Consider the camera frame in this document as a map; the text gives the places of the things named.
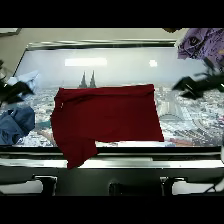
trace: sky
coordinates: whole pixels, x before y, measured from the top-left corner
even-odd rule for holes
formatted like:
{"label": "sky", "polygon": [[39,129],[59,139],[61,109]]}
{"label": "sky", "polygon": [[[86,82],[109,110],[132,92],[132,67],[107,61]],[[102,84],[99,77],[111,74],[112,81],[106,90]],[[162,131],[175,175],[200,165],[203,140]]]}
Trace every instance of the sky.
{"label": "sky", "polygon": [[[66,59],[103,58],[106,65],[65,66]],[[149,62],[157,63],[151,67]],[[94,70],[97,87],[125,84],[175,84],[183,76],[205,71],[202,61],[177,59],[174,47],[94,48],[27,51],[16,75],[34,70],[43,87],[74,86],[86,74],[87,85]]]}

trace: purple patterned garment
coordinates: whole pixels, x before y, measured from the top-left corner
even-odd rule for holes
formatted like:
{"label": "purple patterned garment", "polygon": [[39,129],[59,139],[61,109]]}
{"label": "purple patterned garment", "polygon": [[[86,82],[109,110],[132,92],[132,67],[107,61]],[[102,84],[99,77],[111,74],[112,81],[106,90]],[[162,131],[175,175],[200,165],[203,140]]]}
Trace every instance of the purple patterned garment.
{"label": "purple patterned garment", "polygon": [[203,60],[224,68],[224,28],[190,28],[178,47],[178,58]]}

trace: blue cloth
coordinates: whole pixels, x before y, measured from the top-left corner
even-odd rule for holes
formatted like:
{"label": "blue cloth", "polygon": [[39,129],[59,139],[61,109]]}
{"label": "blue cloth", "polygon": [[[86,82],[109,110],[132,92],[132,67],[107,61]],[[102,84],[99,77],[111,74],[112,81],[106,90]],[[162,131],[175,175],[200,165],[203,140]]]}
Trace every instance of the blue cloth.
{"label": "blue cloth", "polygon": [[14,145],[35,128],[31,107],[8,110],[0,116],[0,145]]}

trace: cathedral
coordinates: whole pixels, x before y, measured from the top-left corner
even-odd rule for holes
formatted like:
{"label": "cathedral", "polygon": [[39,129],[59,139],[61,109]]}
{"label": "cathedral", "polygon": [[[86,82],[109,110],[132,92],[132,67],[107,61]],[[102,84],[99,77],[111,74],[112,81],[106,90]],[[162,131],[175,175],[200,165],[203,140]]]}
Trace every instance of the cathedral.
{"label": "cathedral", "polygon": [[85,76],[85,72],[84,72],[84,75],[82,77],[81,84],[79,85],[78,88],[96,88],[94,71],[93,71],[92,78],[91,78],[91,81],[90,81],[89,86],[87,86],[87,84],[86,84],[86,76]]}

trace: red shirt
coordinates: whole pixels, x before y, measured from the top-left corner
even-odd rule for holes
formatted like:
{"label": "red shirt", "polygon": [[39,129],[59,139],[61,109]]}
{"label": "red shirt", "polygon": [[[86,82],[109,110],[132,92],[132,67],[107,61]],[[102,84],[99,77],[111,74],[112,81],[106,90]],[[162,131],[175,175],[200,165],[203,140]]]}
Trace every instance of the red shirt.
{"label": "red shirt", "polygon": [[69,169],[97,154],[95,141],[164,141],[152,84],[60,88],[51,124]]}

